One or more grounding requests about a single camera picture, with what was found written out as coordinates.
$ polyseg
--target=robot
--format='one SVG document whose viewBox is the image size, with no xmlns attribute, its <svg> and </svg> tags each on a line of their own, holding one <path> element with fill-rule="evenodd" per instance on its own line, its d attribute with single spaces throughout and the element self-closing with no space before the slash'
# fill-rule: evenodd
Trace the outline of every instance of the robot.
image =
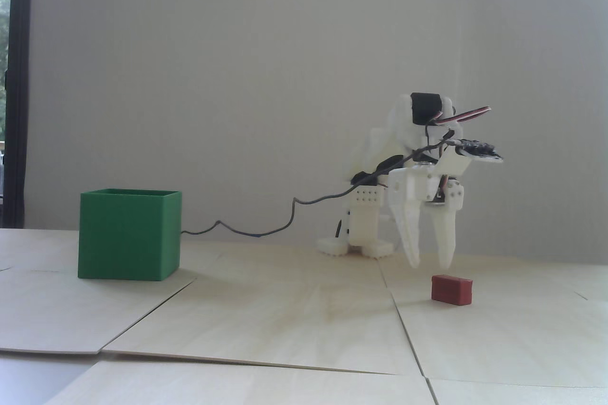
<svg viewBox="0 0 608 405">
<path fill-rule="evenodd" d="M 393 244 L 378 239 L 386 198 L 410 265 L 416 268 L 420 263 L 418 225 L 424 209 L 432 216 L 439 265 L 449 268 L 456 248 L 456 212 L 465 195 L 458 178 L 473 160 L 503 161 L 493 145 L 463 139 L 460 123 L 489 110 L 456 114 L 449 97 L 402 95 L 386 125 L 372 129 L 352 151 L 343 177 L 359 186 L 347 195 L 336 237 L 319 240 L 317 248 L 334 256 L 346 255 L 352 247 L 371 258 L 393 254 Z M 402 164 L 408 156 L 412 158 Z"/>
</svg>

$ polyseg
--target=red block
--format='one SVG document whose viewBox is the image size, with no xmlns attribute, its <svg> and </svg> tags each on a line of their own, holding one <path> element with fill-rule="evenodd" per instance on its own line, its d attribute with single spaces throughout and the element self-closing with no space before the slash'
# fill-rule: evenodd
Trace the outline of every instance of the red block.
<svg viewBox="0 0 608 405">
<path fill-rule="evenodd" d="M 430 298 L 433 301 L 469 305 L 473 300 L 473 280 L 459 279 L 450 275 L 433 275 Z"/>
</svg>

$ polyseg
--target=white wall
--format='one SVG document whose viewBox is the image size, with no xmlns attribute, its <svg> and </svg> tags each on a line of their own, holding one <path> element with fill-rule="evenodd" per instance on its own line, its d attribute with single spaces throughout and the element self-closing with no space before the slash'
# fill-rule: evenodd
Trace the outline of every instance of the white wall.
<svg viewBox="0 0 608 405">
<path fill-rule="evenodd" d="M 458 98 L 495 107 L 467 133 L 506 161 L 466 176 L 476 191 L 460 240 L 473 251 L 608 262 L 608 0 L 465 6 Z"/>
<path fill-rule="evenodd" d="M 272 229 L 294 195 L 343 188 L 343 156 L 397 95 L 433 91 L 494 106 L 465 131 L 507 159 L 465 175 L 458 251 L 608 262 L 606 13 L 608 0 L 33 0 L 27 225 L 76 229 L 80 192 L 122 187 L 182 190 L 186 229 Z M 298 207 L 263 242 L 312 245 L 340 205 Z"/>
</svg>

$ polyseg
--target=green 3d-printed box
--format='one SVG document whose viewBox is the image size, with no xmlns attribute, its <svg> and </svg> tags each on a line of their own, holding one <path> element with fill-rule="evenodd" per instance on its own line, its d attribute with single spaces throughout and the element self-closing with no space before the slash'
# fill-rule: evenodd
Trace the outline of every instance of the green 3d-printed box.
<svg viewBox="0 0 608 405">
<path fill-rule="evenodd" d="M 180 266 L 182 194 L 107 188 L 80 195 L 78 277 L 162 281 Z"/>
</svg>

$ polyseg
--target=wooden table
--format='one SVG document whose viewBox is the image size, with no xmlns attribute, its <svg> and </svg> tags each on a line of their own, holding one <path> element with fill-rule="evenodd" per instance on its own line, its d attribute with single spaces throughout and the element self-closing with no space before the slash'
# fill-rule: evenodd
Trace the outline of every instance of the wooden table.
<svg viewBox="0 0 608 405">
<path fill-rule="evenodd" d="M 608 266 L 456 255 L 455 307 L 430 256 L 184 238 L 167 281 L 81 281 L 77 242 L 0 230 L 3 404 L 608 404 Z"/>
</svg>

